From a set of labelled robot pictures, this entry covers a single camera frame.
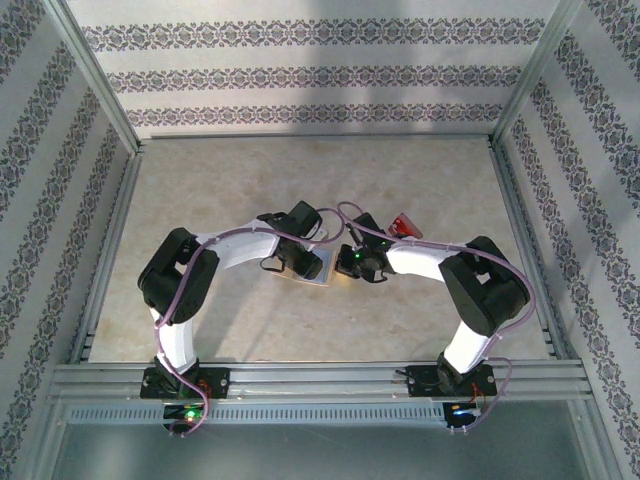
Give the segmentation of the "wooden board with clear cover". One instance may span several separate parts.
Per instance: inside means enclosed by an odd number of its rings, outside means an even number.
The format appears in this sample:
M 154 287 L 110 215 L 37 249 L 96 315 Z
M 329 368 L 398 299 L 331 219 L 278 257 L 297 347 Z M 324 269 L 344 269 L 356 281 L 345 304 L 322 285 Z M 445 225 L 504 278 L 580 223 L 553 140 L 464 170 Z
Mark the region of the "wooden board with clear cover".
M 290 269 L 285 269 L 283 272 L 274 272 L 274 275 L 286 280 L 292 280 L 303 284 L 327 286 L 330 283 L 333 265 L 335 261 L 335 252 L 331 249 L 314 249 L 313 253 L 322 261 L 322 268 L 318 275 L 314 279 L 305 279 Z

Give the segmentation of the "grey metal bottom panel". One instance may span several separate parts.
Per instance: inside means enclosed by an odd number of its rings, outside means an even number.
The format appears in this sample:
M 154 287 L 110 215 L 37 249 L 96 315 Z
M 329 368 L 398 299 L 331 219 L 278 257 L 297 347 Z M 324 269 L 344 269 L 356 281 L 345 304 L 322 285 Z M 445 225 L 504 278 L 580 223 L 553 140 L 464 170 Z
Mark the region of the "grey metal bottom panel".
M 624 480 L 563 402 L 499 405 L 467 434 L 389 425 L 69 425 L 51 480 Z

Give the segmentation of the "aluminium front rail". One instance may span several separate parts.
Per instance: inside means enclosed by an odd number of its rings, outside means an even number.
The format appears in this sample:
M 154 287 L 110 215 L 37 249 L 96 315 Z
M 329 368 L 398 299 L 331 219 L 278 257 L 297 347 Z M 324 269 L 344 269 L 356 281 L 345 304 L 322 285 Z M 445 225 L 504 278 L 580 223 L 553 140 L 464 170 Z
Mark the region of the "aluminium front rail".
M 579 360 L 490 360 L 497 392 L 505 400 L 582 400 L 593 389 Z M 228 403 L 398 403 L 410 398 L 401 373 L 409 365 L 429 362 L 237 363 L 228 368 Z M 133 400 L 139 397 L 141 363 L 62 365 L 53 375 L 51 397 Z

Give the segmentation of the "aluminium rail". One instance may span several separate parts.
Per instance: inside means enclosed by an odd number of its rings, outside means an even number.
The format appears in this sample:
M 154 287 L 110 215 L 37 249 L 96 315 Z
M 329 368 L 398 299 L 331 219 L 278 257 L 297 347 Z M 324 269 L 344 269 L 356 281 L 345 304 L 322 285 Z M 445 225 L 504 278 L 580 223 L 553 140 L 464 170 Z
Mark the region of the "aluminium rail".
M 333 133 L 333 134 L 302 134 L 302 133 L 267 133 L 267 134 L 157 134 L 151 135 L 146 141 L 152 140 L 205 140 L 205 139 L 300 139 L 300 140 L 342 140 L 342 139 L 401 139 L 427 138 L 435 140 L 473 140 L 491 139 L 490 134 L 442 134 L 442 133 Z
M 541 256 L 537 235 L 529 217 L 513 166 L 500 148 L 488 137 L 488 149 L 514 232 L 523 270 L 536 294 L 536 314 L 542 332 L 549 337 L 549 355 L 557 360 L 578 360 L 557 303 L 553 299 Z
M 85 350 L 91 351 L 92 348 L 143 154 L 142 149 L 133 154 L 122 171 L 117 195 L 114 198 L 107 228 L 102 238 L 100 255 L 93 270 L 91 283 L 72 339 L 71 349 L 66 358 L 67 364 L 85 362 L 90 356 L 90 354 L 85 354 Z
M 593 389 L 579 360 L 490 360 L 497 392 L 505 400 L 582 400 Z M 228 403 L 398 403 L 410 398 L 401 373 L 409 365 L 429 362 L 237 363 L 228 368 Z M 141 363 L 62 365 L 53 375 L 51 397 L 133 400 L 139 397 Z

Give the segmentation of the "aluminium back rail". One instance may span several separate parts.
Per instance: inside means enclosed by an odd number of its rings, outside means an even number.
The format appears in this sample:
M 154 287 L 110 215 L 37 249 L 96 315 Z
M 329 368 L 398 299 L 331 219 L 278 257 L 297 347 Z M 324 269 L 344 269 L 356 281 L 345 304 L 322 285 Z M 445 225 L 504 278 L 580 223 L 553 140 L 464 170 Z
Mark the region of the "aluminium back rail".
M 442 133 L 333 133 L 333 134 L 302 134 L 302 133 L 267 133 L 267 134 L 157 134 L 151 135 L 146 141 L 152 140 L 205 140 L 205 139 L 300 139 L 300 140 L 342 140 L 342 139 L 401 139 L 427 138 L 435 140 L 473 140 L 491 139 L 490 134 L 442 134 Z

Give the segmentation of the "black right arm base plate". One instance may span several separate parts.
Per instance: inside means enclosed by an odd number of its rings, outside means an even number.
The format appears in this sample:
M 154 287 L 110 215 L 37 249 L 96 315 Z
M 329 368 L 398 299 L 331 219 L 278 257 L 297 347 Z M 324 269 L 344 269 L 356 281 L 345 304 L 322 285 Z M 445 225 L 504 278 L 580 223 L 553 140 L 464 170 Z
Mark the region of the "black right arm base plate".
M 410 397 L 443 398 L 497 394 L 494 372 L 487 364 L 480 364 L 459 378 L 436 365 L 409 365 L 404 373 Z

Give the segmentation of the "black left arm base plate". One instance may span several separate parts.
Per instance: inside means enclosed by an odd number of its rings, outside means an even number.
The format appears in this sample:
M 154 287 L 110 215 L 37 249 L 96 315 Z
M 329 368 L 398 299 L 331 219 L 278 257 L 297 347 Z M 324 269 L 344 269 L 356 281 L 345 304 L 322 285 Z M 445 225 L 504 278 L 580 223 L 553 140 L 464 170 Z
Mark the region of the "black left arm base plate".
M 208 398 L 225 399 L 230 385 L 230 373 L 228 368 L 194 365 L 183 376 L 188 382 L 204 392 Z M 147 368 L 144 371 L 140 397 L 143 399 L 187 400 L 198 399 L 201 395 L 160 365 Z

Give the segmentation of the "aluminium right side rail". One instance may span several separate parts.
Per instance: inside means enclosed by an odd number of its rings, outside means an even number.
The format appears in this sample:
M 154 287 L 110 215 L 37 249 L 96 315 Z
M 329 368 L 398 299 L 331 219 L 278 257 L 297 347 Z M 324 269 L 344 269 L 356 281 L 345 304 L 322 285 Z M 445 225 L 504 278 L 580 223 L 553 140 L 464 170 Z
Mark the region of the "aluminium right side rail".
M 549 355 L 557 360 L 578 360 L 557 303 L 553 299 L 541 256 L 537 235 L 529 217 L 513 166 L 500 148 L 488 137 L 488 149 L 514 232 L 523 270 L 536 294 L 536 314 L 542 332 L 549 337 Z

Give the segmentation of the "aluminium left side rail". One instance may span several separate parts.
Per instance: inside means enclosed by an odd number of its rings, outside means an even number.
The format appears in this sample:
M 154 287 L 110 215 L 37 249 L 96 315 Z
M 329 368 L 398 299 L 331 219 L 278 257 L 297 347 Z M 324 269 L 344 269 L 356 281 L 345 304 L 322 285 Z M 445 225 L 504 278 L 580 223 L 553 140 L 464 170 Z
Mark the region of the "aluminium left side rail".
M 122 171 L 117 195 L 114 198 L 107 228 L 102 238 L 100 255 L 93 270 L 91 283 L 72 339 L 71 349 L 66 358 L 67 364 L 85 362 L 90 356 L 90 354 L 85 354 L 85 350 L 91 351 L 92 348 L 143 154 L 142 149 L 133 154 Z

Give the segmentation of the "aluminium right corner post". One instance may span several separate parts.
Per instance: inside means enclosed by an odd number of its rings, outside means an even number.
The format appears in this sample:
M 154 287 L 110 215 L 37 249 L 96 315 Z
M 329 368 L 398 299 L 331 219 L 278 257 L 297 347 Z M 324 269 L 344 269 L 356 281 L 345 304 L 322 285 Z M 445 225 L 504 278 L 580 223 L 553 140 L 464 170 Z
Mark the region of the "aluminium right corner post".
M 516 120 L 583 1 L 558 0 L 549 22 L 542 31 L 539 42 L 522 70 L 513 93 L 489 135 L 489 142 L 494 150 L 508 133 L 510 125 Z

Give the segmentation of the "aluminium corner post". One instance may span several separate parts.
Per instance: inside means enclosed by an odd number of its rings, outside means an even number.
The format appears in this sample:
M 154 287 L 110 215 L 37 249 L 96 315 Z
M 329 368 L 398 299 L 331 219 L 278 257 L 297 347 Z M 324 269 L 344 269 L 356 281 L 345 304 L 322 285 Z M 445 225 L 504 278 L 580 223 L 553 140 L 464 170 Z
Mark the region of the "aluminium corner post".
M 510 125 L 516 120 L 583 1 L 558 0 L 549 22 L 542 31 L 539 42 L 522 70 L 513 93 L 489 135 L 489 142 L 494 150 L 508 133 Z
M 140 151 L 138 135 L 66 0 L 41 1 L 127 151 L 138 154 Z

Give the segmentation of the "aluminium left corner post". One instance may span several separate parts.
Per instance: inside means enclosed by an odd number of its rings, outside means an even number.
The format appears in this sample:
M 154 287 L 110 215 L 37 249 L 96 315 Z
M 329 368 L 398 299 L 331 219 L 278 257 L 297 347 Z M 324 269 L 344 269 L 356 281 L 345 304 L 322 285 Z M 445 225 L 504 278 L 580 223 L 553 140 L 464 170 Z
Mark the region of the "aluminium left corner post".
M 66 0 L 41 1 L 127 151 L 138 154 L 140 151 L 138 135 Z

